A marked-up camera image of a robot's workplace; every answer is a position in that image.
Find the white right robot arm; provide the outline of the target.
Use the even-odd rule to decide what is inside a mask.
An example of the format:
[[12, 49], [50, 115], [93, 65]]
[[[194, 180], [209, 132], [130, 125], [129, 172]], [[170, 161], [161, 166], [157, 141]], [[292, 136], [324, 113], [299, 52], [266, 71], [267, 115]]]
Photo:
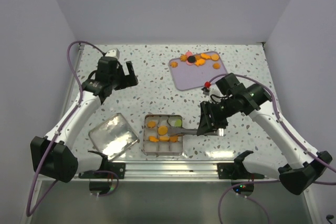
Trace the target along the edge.
[[215, 82], [221, 96], [217, 102], [200, 103], [201, 116], [196, 134], [209, 135], [218, 133], [228, 126], [228, 118], [242, 113], [256, 122], [281, 150], [286, 158], [286, 165], [275, 167], [269, 163], [252, 158], [253, 151], [244, 151], [234, 159], [234, 168], [230, 179], [251, 178], [260, 174], [277, 179], [284, 188], [294, 195], [300, 195], [330, 166], [332, 156], [328, 151], [318, 151], [308, 143], [280, 114], [275, 96], [260, 82], [244, 86], [234, 73], [219, 74], [204, 84], [203, 92], [208, 93]]

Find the orange flower cookie front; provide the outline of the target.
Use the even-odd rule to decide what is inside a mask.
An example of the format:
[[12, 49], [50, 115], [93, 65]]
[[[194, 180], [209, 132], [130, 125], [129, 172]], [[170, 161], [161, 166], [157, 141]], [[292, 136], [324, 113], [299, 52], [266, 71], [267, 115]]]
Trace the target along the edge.
[[149, 121], [149, 122], [147, 123], [147, 127], [149, 127], [149, 128], [154, 128], [154, 127], [156, 127], [156, 122], [155, 122], [155, 121]]

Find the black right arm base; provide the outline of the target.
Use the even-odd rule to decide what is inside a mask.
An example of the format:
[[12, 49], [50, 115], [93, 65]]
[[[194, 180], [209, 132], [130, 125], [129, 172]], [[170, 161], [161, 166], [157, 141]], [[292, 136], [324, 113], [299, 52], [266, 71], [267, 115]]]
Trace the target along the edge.
[[258, 173], [250, 173], [243, 165], [247, 156], [253, 154], [253, 151], [244, 151], [239, 154], [232, 163], [217, 163], [217, 172], [219, 179], [264, 179], [265, 176]]

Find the green round cookie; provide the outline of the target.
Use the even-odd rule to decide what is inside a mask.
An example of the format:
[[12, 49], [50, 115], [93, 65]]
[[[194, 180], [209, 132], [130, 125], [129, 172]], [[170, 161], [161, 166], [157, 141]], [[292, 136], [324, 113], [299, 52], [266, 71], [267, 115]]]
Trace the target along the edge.
[[174, 126], [175, 127], [181, 127], [182, 126], [182, 120], [181, 119], [176, 120], [175, 123], [174, 123]]

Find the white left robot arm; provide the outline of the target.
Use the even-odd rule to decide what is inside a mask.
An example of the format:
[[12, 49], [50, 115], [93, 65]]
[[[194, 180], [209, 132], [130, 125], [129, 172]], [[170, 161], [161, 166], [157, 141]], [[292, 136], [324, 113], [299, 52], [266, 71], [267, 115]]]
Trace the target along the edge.
[[36, 175], [44, 175], [64, 183], [76, 174], [92, 172], [104, 178], [112, 163], [107, 155], [90, 151], [89, 156], [79, 158], [71, 151], [78, 134], [88, 119], [99, 109], [112, 91], [138, 85], [131, 61], [126, 63], [128, 74], [115, 57], [103, 56], [97, 69], [79, 84], [79, 93], [56, 126], [43, 137], [34, 137], [30, 143], [33, 169]]

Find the orange fish cookie front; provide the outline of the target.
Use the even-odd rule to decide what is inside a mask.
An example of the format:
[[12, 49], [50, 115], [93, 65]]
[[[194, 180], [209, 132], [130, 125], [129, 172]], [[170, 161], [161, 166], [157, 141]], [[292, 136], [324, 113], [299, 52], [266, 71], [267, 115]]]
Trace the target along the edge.
[[159, 139], [156, 138], [155, 136], [149, 136], [149, 141], [150, 141], [150, 142], [158, 142]]

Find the orange round sandwich cookie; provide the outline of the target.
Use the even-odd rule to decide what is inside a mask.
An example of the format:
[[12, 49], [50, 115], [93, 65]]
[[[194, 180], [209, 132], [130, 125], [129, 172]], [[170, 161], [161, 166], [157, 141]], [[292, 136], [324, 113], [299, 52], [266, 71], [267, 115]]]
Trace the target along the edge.
[[179, 137], [178, 136], [171, 136], [170, 142], [178, 142]]

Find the orange round cookie front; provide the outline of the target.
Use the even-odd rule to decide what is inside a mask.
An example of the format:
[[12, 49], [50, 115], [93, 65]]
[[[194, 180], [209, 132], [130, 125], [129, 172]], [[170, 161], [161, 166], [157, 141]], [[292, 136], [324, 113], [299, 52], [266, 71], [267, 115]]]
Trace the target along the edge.
[[159, 137], [159, 141], [161, 141], [161, 142], [169, 142], [170, 141], [170, 137], [168, 137], [168, 136], [160, 136]]

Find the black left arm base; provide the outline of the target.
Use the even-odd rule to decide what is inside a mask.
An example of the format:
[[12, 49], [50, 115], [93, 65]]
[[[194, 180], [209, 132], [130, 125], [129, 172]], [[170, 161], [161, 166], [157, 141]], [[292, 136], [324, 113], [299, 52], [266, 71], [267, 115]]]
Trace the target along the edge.
[[125, 171], [126, 163], [109, 162], [103, 165], [97, 171], [79, 173], [78, 177], [81, 179], [124, 179]]

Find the metal serving tongs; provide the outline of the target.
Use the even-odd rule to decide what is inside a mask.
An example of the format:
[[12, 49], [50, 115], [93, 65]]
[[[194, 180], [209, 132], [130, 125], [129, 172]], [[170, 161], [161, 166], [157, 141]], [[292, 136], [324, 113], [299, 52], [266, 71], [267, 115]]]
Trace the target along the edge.
[[224, 129], [186, 129], [183, 127], [168, 126], [167, 134], [169, 136], [196, 135], [196, 136], [224, 136]]

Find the orange chip cookie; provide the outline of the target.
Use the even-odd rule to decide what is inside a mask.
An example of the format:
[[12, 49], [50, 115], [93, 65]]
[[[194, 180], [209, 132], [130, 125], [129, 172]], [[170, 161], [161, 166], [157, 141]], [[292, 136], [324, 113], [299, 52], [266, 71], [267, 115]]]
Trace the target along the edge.
[[167, 126], [160, 126], [158, 127], [157, 132], [159, 135], [165, 135], [168, 132], [168, 128]]

